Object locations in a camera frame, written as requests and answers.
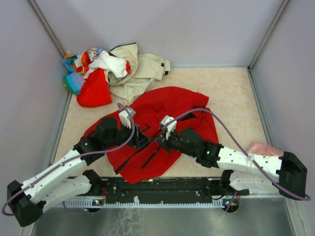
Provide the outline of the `red zip jacket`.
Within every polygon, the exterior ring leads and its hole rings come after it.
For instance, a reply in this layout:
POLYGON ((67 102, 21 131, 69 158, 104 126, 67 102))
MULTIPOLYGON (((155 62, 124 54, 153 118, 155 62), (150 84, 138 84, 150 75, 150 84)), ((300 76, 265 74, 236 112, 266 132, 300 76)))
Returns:
POLYGON ((146 92, 100 118, 75 149, 88 165, 107 156, 129 183, 159 177, 182 154, 203 160, 212 155, 219 138, 208 102, 208 96, 180 87, 146 92))

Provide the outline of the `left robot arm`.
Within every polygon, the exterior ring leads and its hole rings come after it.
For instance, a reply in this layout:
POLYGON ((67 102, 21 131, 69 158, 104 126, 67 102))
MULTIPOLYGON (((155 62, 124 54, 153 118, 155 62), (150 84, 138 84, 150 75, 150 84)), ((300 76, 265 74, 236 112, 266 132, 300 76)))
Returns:
POLYGON ((96 171, 87 167, 107 153, 124 147, 143 147, 149 139, 144 132, 149 128, 148 124, 141 127, 129 118, 101 119, 58 162, 22 183, 11 182, 2 214, 14 216, 25 227, 58 203, 79 195, 99 194, 103 181, 96 171))

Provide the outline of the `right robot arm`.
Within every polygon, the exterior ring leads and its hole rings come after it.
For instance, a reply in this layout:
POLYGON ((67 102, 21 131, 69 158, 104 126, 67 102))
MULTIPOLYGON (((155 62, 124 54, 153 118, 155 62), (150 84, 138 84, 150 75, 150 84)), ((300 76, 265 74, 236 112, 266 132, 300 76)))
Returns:
POLYGON ((248 190, 279 192, 284 197, 298 201, 311 199, 306 194, 308 170, 294 153, 245 154, 206 141, 191 128, 181 132, 164 130, 155 142, 168 153, 175 150, 195 158, 196 163, 203 167, 221 169, 220 190, 224 194, 248 190))

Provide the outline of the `beige jacket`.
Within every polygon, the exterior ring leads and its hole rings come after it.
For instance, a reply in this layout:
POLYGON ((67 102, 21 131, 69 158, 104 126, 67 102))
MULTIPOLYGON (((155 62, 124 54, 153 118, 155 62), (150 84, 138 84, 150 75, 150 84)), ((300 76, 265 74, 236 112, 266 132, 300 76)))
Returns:
POLYGON ((109 54, 123 58, 130 64, 130 73, 123 78, 117 78, 113 73, 107 74, 110 93, 123 99, 127 105, 152 89, 171 71, 169 60, 152 53, 139 54, 136 43, 117 46, 109 54))

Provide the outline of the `red cloth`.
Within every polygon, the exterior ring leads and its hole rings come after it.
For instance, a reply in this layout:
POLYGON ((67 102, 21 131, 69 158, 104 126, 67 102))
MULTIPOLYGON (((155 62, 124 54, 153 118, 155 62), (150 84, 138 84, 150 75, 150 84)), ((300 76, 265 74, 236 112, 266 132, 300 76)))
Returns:
POLYGON ((77 102, 82 107, 99 107, 112 103, 104 70, 97 69, 84 82, 77 102))

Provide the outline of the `colourful striped cloth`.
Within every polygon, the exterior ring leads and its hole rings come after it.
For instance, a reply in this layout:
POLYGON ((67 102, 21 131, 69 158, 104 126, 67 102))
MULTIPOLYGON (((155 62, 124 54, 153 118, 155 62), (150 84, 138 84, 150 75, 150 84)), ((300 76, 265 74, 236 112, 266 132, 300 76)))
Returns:
POLYGON ((77 56, 72 56, 70 52, 67 52, 65 57, 62 59, 62 63, 68 70, 68 74, 63 77, 64 86, 75 95, 80 94, 80 90, 85 83, 83 76, 78 73, 74 66, 74 61, 77 59, 77 56))

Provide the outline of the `white printed shirt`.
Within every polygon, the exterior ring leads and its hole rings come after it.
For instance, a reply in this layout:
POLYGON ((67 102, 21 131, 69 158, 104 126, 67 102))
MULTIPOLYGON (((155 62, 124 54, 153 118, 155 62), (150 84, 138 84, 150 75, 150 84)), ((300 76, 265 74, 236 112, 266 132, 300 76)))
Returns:
POLYGON ((130 73, 129 61, 112 56, 102 48, 91 48, 83 52, 72 65, 84 79, 98 69, 112 72, 117 78, 123 78, 130 73))

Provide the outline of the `pink cloth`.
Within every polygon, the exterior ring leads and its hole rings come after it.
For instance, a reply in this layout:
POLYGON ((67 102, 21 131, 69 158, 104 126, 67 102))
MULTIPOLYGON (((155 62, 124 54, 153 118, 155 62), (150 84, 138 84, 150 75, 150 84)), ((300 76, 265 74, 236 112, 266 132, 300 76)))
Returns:
POLYGON ((284 151, 259 141, 251 142, 250 146, 246 149, 246 152, 266 156, 283 156, 284 154, 284 151))

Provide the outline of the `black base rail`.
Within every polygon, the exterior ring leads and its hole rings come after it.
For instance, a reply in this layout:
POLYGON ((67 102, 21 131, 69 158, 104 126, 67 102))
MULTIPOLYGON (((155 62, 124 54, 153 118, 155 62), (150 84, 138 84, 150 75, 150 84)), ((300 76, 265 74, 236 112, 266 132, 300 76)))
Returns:
POLYGON ((82 196, 105 197, 107 204, 194 204, 211 203, 220 196, 232 196, 236 190, 218 177, 159 177, 131 184, 122 177, 102 177, 102 183, 82 196))

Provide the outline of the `aluminium frame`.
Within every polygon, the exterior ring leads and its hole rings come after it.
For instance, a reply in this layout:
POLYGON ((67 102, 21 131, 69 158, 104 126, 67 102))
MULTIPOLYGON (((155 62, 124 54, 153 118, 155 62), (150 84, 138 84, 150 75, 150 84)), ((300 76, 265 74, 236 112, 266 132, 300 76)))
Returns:
MULTIPOLYGON (((219 141, 262 140, 294 153, 315 196, 315 3, 312 0, 38 0, 63 50, 80 54, 136 43, 171 62, 161 85, 210 98, 219 141)), ((106 157, 93 168, 112 207, 67 215, 49 210, 35 234, 62 236, 306 236, 315 202, 253 193, 238 207, 209 207, 221 171, 182 156, 171 177, 129 184, 106 157)))

